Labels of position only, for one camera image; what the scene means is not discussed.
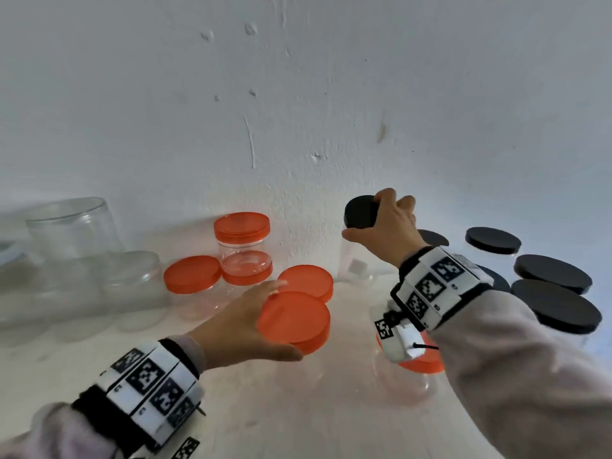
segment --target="red lid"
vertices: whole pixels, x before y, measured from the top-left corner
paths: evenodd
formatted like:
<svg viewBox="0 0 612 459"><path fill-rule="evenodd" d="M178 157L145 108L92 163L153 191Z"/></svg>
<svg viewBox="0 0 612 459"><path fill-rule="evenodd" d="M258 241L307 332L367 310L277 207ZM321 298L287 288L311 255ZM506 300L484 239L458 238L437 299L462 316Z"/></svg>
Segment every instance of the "red lid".
<svg viewBox="0 0 612 459"><path fill-rule="evenodd" d="M257 328L269 341L289 343L303 354L314 353L329 336L331 317L325 304L309 294L285 291L271 295L261 309Z"/></svg>
<svg viewBox="0 0 612 459"><path fill-rule="evenodd" d="M426 345L434 345L434 343L427 332L422 331L421 337L423 337L423 341ZM378 346L381 344L381 340L376 336L376 340L378 342ZM413 359L411 361L401 362L398 365L403 367L404 369L408 369L412 372L418 372L422 374L433 375L440 372L444 372L444 363L442 362L442 357L440 356L440 352L437 349L425 349L425 354L417 357L417 359Z"/></svg>
<svg viewBox="0 0 612 459"><path fill-rule="evenodd" d="M219 217L214 229L215 238L221 243L244 245L266 238L270 233L270 219L259 212L234 212Z"/></svg>
<svg viewBox="0 0 612 459"><path fill-rule="evenodd" d="M332 299L333 277L321 267L310 265L290 267L280 274L279 280L287 282L287 285L282 286L279 291L301 291L324 303Z"/></svg>
<svg viewBox="0 0 612 459"><path fill-rule="evenodd" d="M263 282L272 274L272 263L262 272L253 275L233 275L222 270L223 279L230 285L249 286Z"/></svg>
<svg viewBox="0 0 612 459"><path fill-rule="evenodd" d="M190 256L176 261L164 272L166 288L188 295L206 290L221 278L221 264L212 256Z"/></svg>

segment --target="long-sleeved shirt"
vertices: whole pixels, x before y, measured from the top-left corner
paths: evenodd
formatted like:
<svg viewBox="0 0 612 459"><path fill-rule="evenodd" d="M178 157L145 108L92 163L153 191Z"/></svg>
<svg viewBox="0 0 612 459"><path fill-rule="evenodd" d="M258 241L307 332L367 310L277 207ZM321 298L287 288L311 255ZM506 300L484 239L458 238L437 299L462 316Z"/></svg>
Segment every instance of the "long-sleeved shirt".
<svg viewBox="0 0 612 459"><path fill-rule="evenodd" d="M590 356L551 336L516 297L486 291L432 338L459 400L507 459L612 457L611 379ZM195 342L173 340L203 370ZM0 445L0 459L123 456L68 404L44 407L30 432Z"/></svg>

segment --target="person's left hand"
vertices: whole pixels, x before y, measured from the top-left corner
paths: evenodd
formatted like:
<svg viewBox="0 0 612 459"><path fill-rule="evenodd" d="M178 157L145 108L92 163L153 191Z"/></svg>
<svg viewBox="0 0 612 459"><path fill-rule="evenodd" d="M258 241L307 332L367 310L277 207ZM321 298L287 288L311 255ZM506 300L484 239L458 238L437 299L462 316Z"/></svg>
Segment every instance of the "person's left hand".
<svg viewBox="0 0 612 459"><path fill-rule="evenodd" d="M204 350L206 370L250 359L301 361L302 352L292 346L272 343L257 330L261 307L284 281L267 281L248 289L214 317L189 332Z"/></svg>

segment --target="tabletop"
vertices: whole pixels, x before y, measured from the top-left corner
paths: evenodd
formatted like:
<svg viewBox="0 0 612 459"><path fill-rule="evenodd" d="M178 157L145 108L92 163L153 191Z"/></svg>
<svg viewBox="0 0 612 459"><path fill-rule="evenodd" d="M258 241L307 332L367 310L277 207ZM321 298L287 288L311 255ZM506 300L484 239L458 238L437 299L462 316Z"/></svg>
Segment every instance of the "tabletop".
<svg viewBox="0 0 612 459"><path fill-rule="evenodd" d="M192 458L499 458L444 373L419 376L382 357L367 309L387 300L395 280L336 283L329 340L302 362L250 361L205 372L207 416L194 414L184 427L201 441ZM26 431L42 405L74 400L138 341L195 324L170 313L145 331L111 326L75 343L58 343L47 331L0 348L0 438Z"/></svg>

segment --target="white wall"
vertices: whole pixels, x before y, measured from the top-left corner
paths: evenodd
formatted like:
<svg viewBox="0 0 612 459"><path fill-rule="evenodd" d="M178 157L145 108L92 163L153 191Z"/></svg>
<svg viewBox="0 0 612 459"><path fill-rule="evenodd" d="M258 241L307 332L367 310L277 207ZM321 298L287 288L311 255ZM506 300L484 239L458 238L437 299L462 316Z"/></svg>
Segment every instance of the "white wall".
<svg viewBox="0 0 612 459"><path fill-rule="evenodd" d="M495 226L583 267L612 319L611 17L612 0L0 0L0 210L104 196L165 259L209 249L197 221L260 210L278 268L335 269L346 201L394 186L455 245Z"/></svg>

